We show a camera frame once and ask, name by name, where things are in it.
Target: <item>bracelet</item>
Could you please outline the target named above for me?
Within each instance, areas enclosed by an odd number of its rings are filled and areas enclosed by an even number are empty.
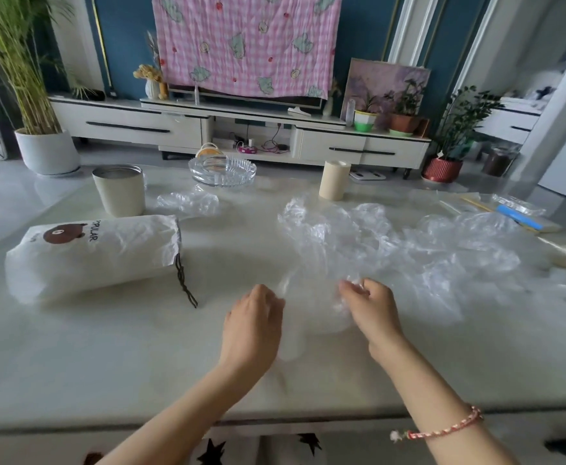
[[[477,408],[476,406],[471,406],[470,409],[472,410],[472,412],[470,413],[470,415],[468,415],[468,417],[458,422],[458,424],[451,426],[450,428],[443,429],[441,431],[434,431],[434,432],[405,431],[403,434],[401,434],[399,431],[392,431],[390,435],[391,440],[393,442],[399,442],[399,441],[403,441],[403,439],[414,440],[414,439],[433,439],[436,437],[443,437],[453,432],[458,432],[464,429],[465,427],[468,427],[471,424],[476,423],[477,421],[483,420],[483,415],[481,414],[481,410],[479,408]]]

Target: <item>cream metal cup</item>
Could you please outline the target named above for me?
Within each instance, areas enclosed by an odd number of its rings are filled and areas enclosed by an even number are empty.
[[[320,184],[320,197],[329,201],[340,201],[348,187],[350,163],[344,161],[327,161]]]
[[[100,166],[92,172],[104,210],[113,217],[136,217],[145,212],[143,170],[134,165]]]

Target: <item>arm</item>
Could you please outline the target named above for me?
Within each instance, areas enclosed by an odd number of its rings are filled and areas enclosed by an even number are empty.
[[[272,365],[279,349],[284,305],[263,285],[242,297],[225,318],[218,365],[98,463],[175,465],[185,460],[212,424]]]
[[[371,279],[365,279],[362,287],[341,281],[340,292],[369,341],[369,353],[391,377],[420,431],[446,429],[471,413],[470,407],[403,335],[388,287]],[[481,422],[428,439],[427,445],[438,465],[518,463]]]

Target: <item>pink blanket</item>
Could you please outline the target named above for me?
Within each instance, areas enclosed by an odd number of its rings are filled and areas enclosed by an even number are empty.
[[[327,98],[341,0],[152,0],[165,81]]]

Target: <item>white drawstring bag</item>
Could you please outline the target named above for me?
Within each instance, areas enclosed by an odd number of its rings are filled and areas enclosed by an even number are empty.
[[[180,246],[175,216],[31,227],[20,244],[7,253],[7,285],[20,303],[32,304],[154,277],[175,265],[182,288],[196,306],[184,284]]]

